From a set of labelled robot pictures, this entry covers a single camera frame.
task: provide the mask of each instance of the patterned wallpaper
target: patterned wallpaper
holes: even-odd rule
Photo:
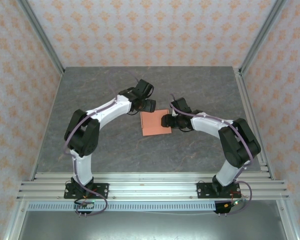
[[[64,67],[240,67],[275,0],[30,0]]]
[[[300,224],[300,0],[288,0],[244,80],[278,179]]]
[[[59,82],[16,0],[0,0],[0,240],[30,176]]]

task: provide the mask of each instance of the black mounting plate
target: black mounting plate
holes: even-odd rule
[[[198,199],[231,199],[231,193],[234,193],[233,198],[239,199],[241,198],[241,193],[240,190],[237,191],[237,189],[240,189],[239,183],[234,183],[231,187],[227,188],[227,190],[224,190],[217,195],[216,191],[212,187],[212,182],[198,182],[196,184]]]
[[[104,196],[106,199],[108,198],[109,193],[109,183],[93,183],[92,189],[95,190],[96,193]],[[67,183],[65,185],[64,196],[65,199],[83,199],[86,191],[82,192],[74,184]],[[101,197],[96,195],[89,195],[89,199],[100,199]]]

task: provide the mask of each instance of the aluminum frame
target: aluminum frame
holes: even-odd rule
[[[197,197],[198,181],[211,182],[216,173],[97,173],[99,183],[109,183],[108,199],[111,201],[202,201]],[[34,181],[24,181],[17,195],[18,201],[73,201],[64,199],[65,182],[71,173],[37,173]],[[271,180],[267,171],[244,172],[238,180],[251,185],[253,200],[281,200],[288,198],[284,180]],[[240,185],[241,192],[249,189]],[[207,198],[207,201],[226,198]]]
[[[45,48],[46,52],[48,53],[51,61],[53,62],[55,68],[57,71],[62,74],[65,72],[65,69],[59,60],[59,57],[54,50],[54,47],[49,41],[49,38],[47,37],[43,27],[41,26],[40,22],[38,21],[34,11],[32,10],[28,0],[17,0],[19,3],[19,6],[23,10],[24,14],[28,18],[30,24],[32,25],[33,30],[37,34],[39,40],[41,41],[43,47]]]
[[[4,240],[19,239],[22,226],[25,221],[28,205],[29,205],[28,201],[20,201],[16,203],[7,230],[3,237]]]
[[[253,44],[251,45],[249,52],[247,53],[245,59],[243,60],[243,63],[240,67],[240,74],[242,76],[245,75],[245,73],[248,71],[248,68],[255,58],[260,46],[266,39],[266,36],[268,32],[270,31],[271,27],[274,25],[277,16],[281,13],[281,10],[283,6],[285,5],[287,0],[276,0],[274,3],[272,9],[270,10],[270,13],[268,17],[266,18],[264,24],[262,25],[259,33],[257,34]]]
[[[51,113],[52,113],[52,110],[54,108],[54,104],[55,104],[55,101],[56,101],[56,98],[57,98],[57,93],[59,91],[59,87],[60,87],[60,84],[61,84],[61,79],[62,79],[63,76],[64,76],[64,73],[61,73],[60,78],[59,78],[59,83],[58,83],[58,86],[56,87],[55,95],[54,95],[54,98],[53,98],[53,101],[52,101],[52,104],[51,104],[51,107],[50,107],[49,116],[48,116],[49,120],[45,124],[44,135],[46,135],[46,132],[47,132],[47,129],[48,129],[48,126],[49,126]],[[42,140],[40,142],[40,146],[43,145],[45,138],[46,137],[42,138]],[[30,177],[29,177],[29,181],[33,181],[35,179],[35,175],[37,173],[37,168],[38,168],[38,160],[39,160],[40,153],[41,153],[41,150],[38,151],[37,156],[35,158],[35,161],[33,163],[33,166],[32,166],[32,169],[31,169],[31,173],[30,173]]]
[[[251,102],[249,99],[249,95],[248,95],[248,91],[247,91],[247,88],[245,85],[244,76],[242,75],[242,72],[240,72],[238,68],[234,68],[233,71],[234,71],[234,75],[235,75],[235,80],[238,84],[241,99],[243,102],[244,111],[247,115],[248,124],[252,127],[252,131],[255,134],[255,136],[261,146],[261,153],[259,154],[261,156],[261,161],[263,163],[266,163],[266,166],[268,167],[268,171],[271,176],[271,179],[275,180],[276,177],[274,175],[274,169],[273,169],[271,162],[268,159],[267,153],[265,152],[265,148],[263,145],[263,142],[264,142],[263,137],[259,132],[259,128],[257,125],[254,110],[252,108],[252,105],[251,105]],[[297,224],[297,219],[296,219],[296,215],[295,215],[296,211],[295,211],[294,206],[291,204],[291,201],[289,200],[289,198],[286,200],[281,199],[281,200],[277,200],[276,204],[277,204],[277,207],[278,207],[278,210],[280,213],[281,221],[282,221],[283,228],[284,228],[287,239],[288,240],[300,240],[300,228],[299,228],[299,225]]]

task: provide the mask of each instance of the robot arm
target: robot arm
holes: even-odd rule
[[[79,109],[74,112],[64,135],[65,140],[68,139],[70,133],[80,121],[91,115],[75,131],[67,145],[72,154],[72,161],[76,160],[77,177],[88,189],[93,183],[91,156],[97,148],[100,129],[115,118],[132,111],[154,112],[156,101],[148,99],[153,90],[154,87],[151,84],[141,79],[136,87],[130,87],[119,92],[116,98],[102,106],[88,111]],[[75,173],[73,173],[71,182],[72,184],[77,182]]]
[[[231,124],[237,129],[253,157],[261,151],[260,145],[252,133],[248,123],[242,118],[237,120],[222,120],[211,117],[205,112],[199,110],[192,111],[183,97],[174,100],[171,104],[174,108],[183,113],[203,117],[187,116],[176,113],[173,110],[172,114],[167,114],[162,117],[161,125],[163,127],[179,129],[188,128],[190,130],[208,133],[220,139],[226,160],[220,171],[213,177],[212,188],[217,196],[226,196],[227,194],[224,193],[227,193],[232,187],[234,179],[238,174],[240,174],[242,167],[250,162],[250,157],[243,146],[243,143],[238,140],[236,134],[228,126],[228,124]]]

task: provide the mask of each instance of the cable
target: cable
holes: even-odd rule
[[[76,200],[74,200],[73,202],[74,202],[74,204],[81,204],[82,202],[78,202],[78,201],[80,201],[80,200],[82,200],[82,199],[85,199],[85,201],[87,200],[87,199],[89,199],[90,197],[92,196],[92,194],[90,193],[88,196],[83,196],[82,198],[78,198],[78,199],[76,199]]]
[[[151,88],[151,92],[149,93],[149,95],[148,96],[146,96],[145,98],[146,99],[148,99],[148,98],[150,98],[151,97],[151,95],[154,93],[154,87],[153,88]]]
[[[136,77],[132,72],[130,72],[130,71],[127,70],[127,69],[125,69],[125,70],[126,70],[128,73],[130,73],[130,74],[136,79],[137,82],[139,82],[139,80],[137,79],[137,77]],[[102,196],[101,194],[99,194],[99,193],[97,193],[97,192],[95,192],[95,191],[92,191],[92,190],[86,188],[86,187],[82,184],[82,182],[81,182],[80,179],[79,179],[78,172],[77,172],[77,157],[76,157],[74,154],[72,154],[71,152],[68,153],[68,152],[67,152],[67,148],[68,148],[68,144],[69,144],[71,138],[73,137],[73,135],[75,134],[75,132],[78,130],[78,128],[81,127],[81,125],[82,125],[86,120],[88,120],[91,116],[96,115],[96,114],[98,114],[99,112],[104,111],[104,110],[106,110],[106,109],[108,109],[108,108],[111,108],[113,105],[116,104],[116,102],[117,102],[117,100],[118,100],[118,95],[116,94],[116,92],[115,92],[115,90],[113,89],[113,87],[110,85],[109,76],[110,76],[110,74],[107,75],[106,80],[107,80],[107,85],[108,85],[109,89],[112,91],[112,93],[113,93],[114,96],[115,96],[114,99],[113,99],[113,101],[112,101],[109,105],[107,105],[107,106],[105,106],[105,107],[103,107],[103,108],[101,108],[101,109],[99,109],[99,110],[97,110],[97,111],[95,111],[95,112],[92,112],[92,113],[88,114],[86,117],[84,117],[84,118],[83,118],[83,119],[82,119],[82,120],[74,127],[74,129],[73,129],[72,132],[69,134],[68,138],[66,139],[66,141],[65,141],[65,143],[64,143],[64,145],[63,145],[63,153],[64,153],[65,155],[71,156],[72,159],[73,159],[73,171],[74,171],[74,176],[75,176],[75,178],[76,178],[76,181],[77,181],[78,184],[80,185],[80,187],[83,188],[84,190],[86,190],[87,192],[89,192],[89,193],[91,193],[91,194],[94,194],[94,195],[96,195],[96,196],[102,198],[102,199],[104,200],[104,202],[105,202],[105,206],[104,206],[104,208],[103,208],[102,210],[97,211],[97,212],[94,212],[94,213],[90,213],[90,214],[88,214],[88,215],[85,214],[86,217],[87,217],[87,216],[93,216],[93,215],[97,215],[97,214],[103,213],[103,212],[107,209],[107,207],[108,207],[108,201],[107,201],[107,199],[106,199],[104,196]],[[80,207],[80,205],[77,207],[77,209],[76,209],[75,212],[80,216],[81,213],[78,212],[78,208],[79,208],[79,207]]]
[[[234,200],[234,193],[231,191],[231,204],[233,203],[233,200]]]
[[[245,198],[247,198],[246,195],[243,195],[242,192],[239,192],[239,191],[233,191],[233,192],[231,192],[231,193],[233,193],[233,194],[241,194],[241,196],[244,196]]]
[[[136,77],[135,74],[132,73],[132,71],[130,71],[126,68],[121,68],[119,66],[114,66],[114,67],[110,68],[109,74],[114,73],[114,72],[119,72],[119,71],[122,71],[122,70],[128,72],[136,80],[137,83],[139,82],[138,78]]]
[[[74,201],[75,204],[78,204],[78,205],[76,206],[76,208],[75,208],[75,213],[78,214],[79,217],[82,215],[82,213],[79,212],[79,208],[80,208],[82,205],[84,205],[84,204],[86,203],[87,199],[88,199],[88,198],[86,197],[82,203],[79,203],[79,202],[77,203],[77,202],[76,202],[76,201],[78,201],[78,200],[80,200],[80,199],[77,199],[77,200]],[[84,213],[84,216],[85,216],[85,217],[91,216],[91,215],[95,215],[95,214],[92,214],[92,213],[87,214],[86,212]]]
[[[190,114],[190,113],[186,113],[186,112],[180,111],[179,109],[177,109],[176,107],[174,107],[171,103],[170,103],[169,105],[170,105],[170,107],[171,107],[175,112],[177,112],[177,113],[179,113],[179,114],[186,115],[186,116],[189,116],[189,117],[195,117],[195,118],[207,118],[207,119],[213,119],[213,120],[217,120],[217,121],[220,122],[220,123],[224,123],[224,124],[228,125],[228,126],[234,131],[234,133],[238,136],[238,138],[239,138],[240,141],[242,142],[242,144],[243,144],[243,146],[244,146],[246,152],[247,152],[248,155],[249,155],[250,163],[246,164],[245,166],[248,166],[248,165],[252,164],[254,158],[253,158],[253,156],[252,156],[252,154],[251,154],[251,152],[250,152],[250,149],[248,148],[248,145],[247,145],[247,143],[245,142],[244,138],[241,136],[241,134],[238,132],[238,130],[237,130],[234,126],[232,126],[232,124],[230,124],[229,122],[227,122],[227,121],[225,121],[225,120],[222,120],[222,119],[220,119],[220,118],[218,118],[218,117],[215,117],[215,116]],[[249,200],[248,200],[247,204],[244,205],[243,208],[241,208],[241,209],[239,209],[239,210],[237,210],[237,211],[234,211],[234,212],[230,212],[230,213],[228,213],[228,214],[227,214],[227,213],[223,214],[223,215],[225,215],[225,216],[226,216],[226,215],[237,214],[237,213],[242,212],[244,209],[246,209],[246,208],[249,206],[249,204],[250,204],[250,202],[251,202],[251,200],[252,200],[252,189],[251,189],[250,185],[249,185],[247,182],[245,182],[245,181],[237,181],[237,177],[243,172],[243,170],[244,170],[244,168],[242,167],[242,168],[240,169],[240,171],[238,172],[238,174],[234,177],[233,182],[234,182],[234,183],[237,183],[237,184],[243,183],[243,184],[246,184],[246,185],[248,186],[249,191],[250,191]]]
[[[64,183],[64,185],[67,187],[67,183],[71,183],[71,181],[70,180],[68,180],[68,181],[66,181],[65,183]]]
[[[77,205],[81,205],[82,203],[85,203],[87,199],[88,199],[88,197],[78,198],[78,199],[74,200],[73,203],[77,204]]]
[[[170,95],[172,96],[173,101],[175,101],[176,100],[175,95],[173,95],[172,93],[170,93]]]
[[[244,138],[241,136],[241,134],[238,132],[238,130],[232,126],[232,124],[230,124],[229,122],[225,121],[225,120],[222,120],[216,116],[210,116],[210,115],[196,115],[196,114],[191,114],[191,113],[186,113],[186,112],[183,112],[183,111],[180,111],[179,109],[177,109],[176,107],[174,107],[171,103],[170,103],[170,107],[177,113],[179,114],[182,114],[182,115],[186,115],[186,116],[189,116],[189,117],[195,117],[195,118],[207,118],[207,119],[213,119],[213,120],[217,120],[218,122],[220,123],[223,123],[223,124],[226,124],[228,125],[233,131],[234,133],[238,136],[238,138],[240,139],[240,141],[242,142],[246,152],[248,153],[249,155],[249,158],[250,158],[250,163],[246,164],[245,166],[248,166],[250,164],[252,164],[254,158],[252,157],[252,154],[249,150],[249,147],[248,145],[246,144]]]
[[[214,214],[215,212],[202,212],[202,213],[172,213],[172,212],[158,212],[158,211],[135,211],[136,213],[146,213],[146,214],[164,214],[164,215],[178,215],[178,216],[197,216],[197,215],[207,215]]]
[[[130,116],[133,116],[133,115],[136,115],[137,113],[139,113],[139,111],[136,111],[135,113],[127,113],[128,115],[130,115]]]
[[[181,132],[184,132],[184,133],[189,133],[189,132],[192,132],[192,131],[193,131],[193,130],[185,131],[185,130],[182,130],[181,128],[179,128],[179,130],[180,130]]]
[[[223,214],[221,214],[221,215],[223,215],[223,216],[233,215],[233,214],[238,214],[238,213],[242,212],[243,210],[245,210],[245,209],[249,206],[249,204],[251,203],[251,200],[252,200],[252,189],[251,189],[251,186],[250,186],[247,182],[245,182],[245,181],[237,181],[236,184],[245,184],[245,185],[248,186],[249,191],[250,191],[249,200],[248,200],[248,202],[247,202],[242,208],[240,208],[239,210],[236,210],[236,211],[233,211],[233,212],[229,212],[229,213],[223,213]]]

